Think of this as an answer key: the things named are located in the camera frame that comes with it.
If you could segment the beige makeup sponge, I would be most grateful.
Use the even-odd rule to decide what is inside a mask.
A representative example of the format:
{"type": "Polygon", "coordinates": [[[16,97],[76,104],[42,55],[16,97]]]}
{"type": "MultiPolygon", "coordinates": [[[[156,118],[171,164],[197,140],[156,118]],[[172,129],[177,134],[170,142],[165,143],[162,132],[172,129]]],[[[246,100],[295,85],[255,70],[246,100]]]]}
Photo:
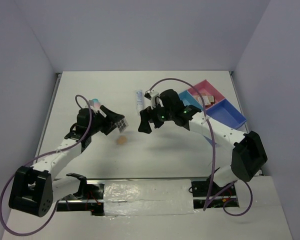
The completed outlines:
{"type": "Polygon", "coordinates": [[[118,145],[124,145],[127,142],[127,137],[124,135],[121,135],[117,138],[116,143],[118,145]]]}

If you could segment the peach square compact box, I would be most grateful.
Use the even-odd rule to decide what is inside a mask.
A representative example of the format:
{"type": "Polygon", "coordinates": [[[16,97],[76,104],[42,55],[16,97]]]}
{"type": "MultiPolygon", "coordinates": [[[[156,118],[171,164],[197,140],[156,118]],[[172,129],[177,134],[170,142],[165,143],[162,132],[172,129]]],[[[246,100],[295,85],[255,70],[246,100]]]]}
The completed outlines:
{"type": "Polygon", "coordinates": [[[209,106],[211,106],[211,101],[209,100],[209,97],[208,96],[203,96],[203,97],[200,97],[200,96],[197,96],[196,97],[196,100],[198,101],[198,103],[200,105],[203,105],[208,108],[209,106]]]}

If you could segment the gold long eyeshadow palette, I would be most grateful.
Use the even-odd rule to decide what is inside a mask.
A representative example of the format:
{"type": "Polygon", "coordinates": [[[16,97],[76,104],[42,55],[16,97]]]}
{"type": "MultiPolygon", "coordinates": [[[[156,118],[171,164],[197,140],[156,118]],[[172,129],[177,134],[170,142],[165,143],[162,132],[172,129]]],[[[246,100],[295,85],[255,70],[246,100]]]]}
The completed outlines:
{"type": "MultiPolygon", "coordinates": [[[[199,95],[194,95],[193,97],[194,97],[194,99],[197,101],[197,96],[199,96],[199,95]]],[[[207,97],[209,97],[209,100],[210,100],[210,102],[211,102],[211,105],[213,105],[216,101],[215,101],[215,97],[213,96],[213,95],[203,95],[203,96],[207,96],[207,97]]]]}

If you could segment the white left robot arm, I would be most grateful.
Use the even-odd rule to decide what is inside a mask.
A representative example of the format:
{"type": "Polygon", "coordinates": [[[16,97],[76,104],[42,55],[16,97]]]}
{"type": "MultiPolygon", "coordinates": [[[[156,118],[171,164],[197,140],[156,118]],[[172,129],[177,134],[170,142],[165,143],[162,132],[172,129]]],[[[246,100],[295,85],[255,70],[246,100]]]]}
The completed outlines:
{"type": "Polygon", "coordinates": [[[8,201],[11,209],[37,217],[45,216],[52,204],[68,195],[83,199],[88,194],[87,178],[78,173],[68,173],[56,180],[57,175],[75,158],[81,155],[98,132],[108,135],[127,128],[125,116],[104,105],[100,108],[82,108],[69,133],[51,154],[40,156],[31,166],[21,166],[14,175],[8,201]]]}

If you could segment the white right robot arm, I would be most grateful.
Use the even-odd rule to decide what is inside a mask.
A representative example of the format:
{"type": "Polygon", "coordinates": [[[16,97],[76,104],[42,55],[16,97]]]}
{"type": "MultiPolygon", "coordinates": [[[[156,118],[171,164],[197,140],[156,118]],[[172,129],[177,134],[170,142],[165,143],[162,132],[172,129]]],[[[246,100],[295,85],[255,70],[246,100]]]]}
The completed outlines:
{"type": "Polygon", "coordinates": [[[205,116],[200,108],[184,105],[173,89],[162,93],[148,90],[144,96],[150,100],[150,106],[140,111],[140,133],[150,134],[150,124],[158,129],[164,122],[172,121],[177,126],[210,138],[231,151],[231,162],[214,171],[212,180],[207,184],[211,195],[220,195],[231,182],[249,182],[267,162],[263,143],[256,132],[244,133],[205,116]]]}

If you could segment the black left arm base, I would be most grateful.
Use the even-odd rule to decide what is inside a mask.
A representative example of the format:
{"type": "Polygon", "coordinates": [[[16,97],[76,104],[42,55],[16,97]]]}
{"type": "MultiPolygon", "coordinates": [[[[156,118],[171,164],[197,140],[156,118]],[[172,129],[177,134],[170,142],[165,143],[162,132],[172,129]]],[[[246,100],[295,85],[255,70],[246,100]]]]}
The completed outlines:
{"type": "Polygon", "coordinates": [[[68,173],[52,183],[58,212],[90,212],[104,216],[104,182],[89,181],[83,175],[68,173]]]}

